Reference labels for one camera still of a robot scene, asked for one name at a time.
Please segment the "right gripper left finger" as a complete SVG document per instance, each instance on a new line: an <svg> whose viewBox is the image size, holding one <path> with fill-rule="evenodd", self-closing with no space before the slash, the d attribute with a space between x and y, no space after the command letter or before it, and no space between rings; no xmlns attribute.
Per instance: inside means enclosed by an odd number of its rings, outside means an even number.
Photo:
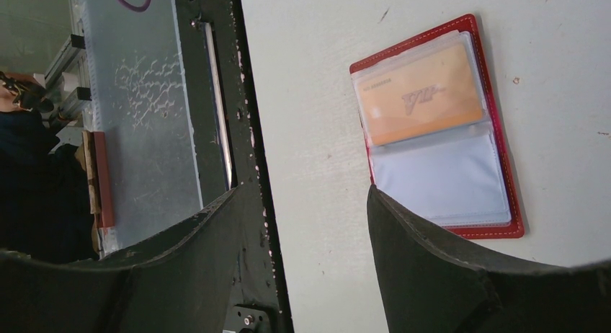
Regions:
<svg viewBox="0 0 611 333"><path fill-rule="evenodd" d="M3 332L221 332L245 190L99 261L1 253Z"/></svg>

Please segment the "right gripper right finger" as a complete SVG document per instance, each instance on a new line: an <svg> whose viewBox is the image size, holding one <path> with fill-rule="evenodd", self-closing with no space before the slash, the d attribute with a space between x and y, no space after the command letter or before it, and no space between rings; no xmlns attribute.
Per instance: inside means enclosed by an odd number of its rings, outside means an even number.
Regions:
<svg viewBox="0 0 611 333"><path fill-rule="evenodd" d="M608 332L610 262L560 267L502 254L371 186L367 220L390 332Z"/></svg>

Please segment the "red leather card holder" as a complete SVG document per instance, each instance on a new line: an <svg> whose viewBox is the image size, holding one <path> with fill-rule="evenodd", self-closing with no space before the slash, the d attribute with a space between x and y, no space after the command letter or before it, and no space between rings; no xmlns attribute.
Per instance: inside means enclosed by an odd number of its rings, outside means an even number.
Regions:
<svg viewBox="0 0 611 333"><path fill-rule="evenodd" d="M372 146L354 82L396 57L464 42L479 81L482 120ZM464 14L349 68L357 96L372 183L412 213L466 239L518 239L525 233L516 185L481 42L478 21Z"/></svg>

